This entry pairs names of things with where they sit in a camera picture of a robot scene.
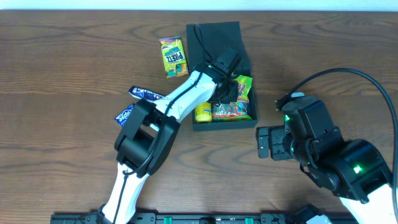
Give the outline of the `yellow candy tube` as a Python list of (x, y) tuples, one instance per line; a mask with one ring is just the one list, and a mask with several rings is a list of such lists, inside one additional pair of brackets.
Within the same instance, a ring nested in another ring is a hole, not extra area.
[(210, 123), (212, 120), (211, 103), (203, 102), (195, 108), (195, 121), (197, 123)]

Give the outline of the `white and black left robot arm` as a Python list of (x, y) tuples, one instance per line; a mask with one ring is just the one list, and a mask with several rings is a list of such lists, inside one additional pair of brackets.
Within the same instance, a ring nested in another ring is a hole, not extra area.
[(234, 65), (204, 63), (167, 96), (139, 100), (116, 138), (118, 173), (97, 223), (128, 223), (136, 212), (147, 180), (167, 158), (180, 123), (199, 104), (211, 99), (222, 84), (233, 80)]

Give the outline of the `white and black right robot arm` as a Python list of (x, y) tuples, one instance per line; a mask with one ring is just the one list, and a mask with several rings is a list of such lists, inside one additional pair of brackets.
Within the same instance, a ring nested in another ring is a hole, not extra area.
[(281, 109), (284, 123), (256, 130), (258, 156), (293, 159), (319, 188), (338, 197), (358, 223), (397, 223), (392, 171), (364, 139), (345, 140), (324, 102), (292, 98)]

